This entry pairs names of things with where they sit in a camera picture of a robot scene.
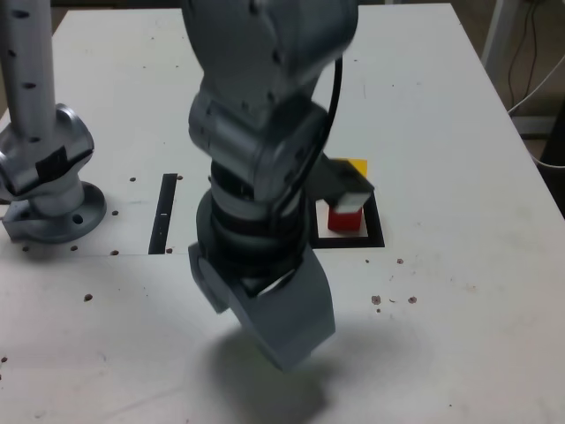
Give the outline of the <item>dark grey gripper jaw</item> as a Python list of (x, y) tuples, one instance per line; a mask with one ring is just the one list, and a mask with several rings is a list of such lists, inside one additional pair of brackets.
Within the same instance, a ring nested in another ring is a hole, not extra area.
[(256, 297), (232, 287), (229, 305), (264, 356), (282, 371), (308, 358), (335, 333), (328, 279), (309, 246), (292, 275)]

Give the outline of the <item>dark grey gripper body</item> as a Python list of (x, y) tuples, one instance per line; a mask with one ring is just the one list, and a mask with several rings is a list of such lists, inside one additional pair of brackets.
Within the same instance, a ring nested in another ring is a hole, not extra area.
[(188, 254), (193, 279), (217, 314), (228, 309), (235, 314), (251, 313), (255, 299), (249, 296), (240, 278), (214, 265), (198, 243), (188, 247)]

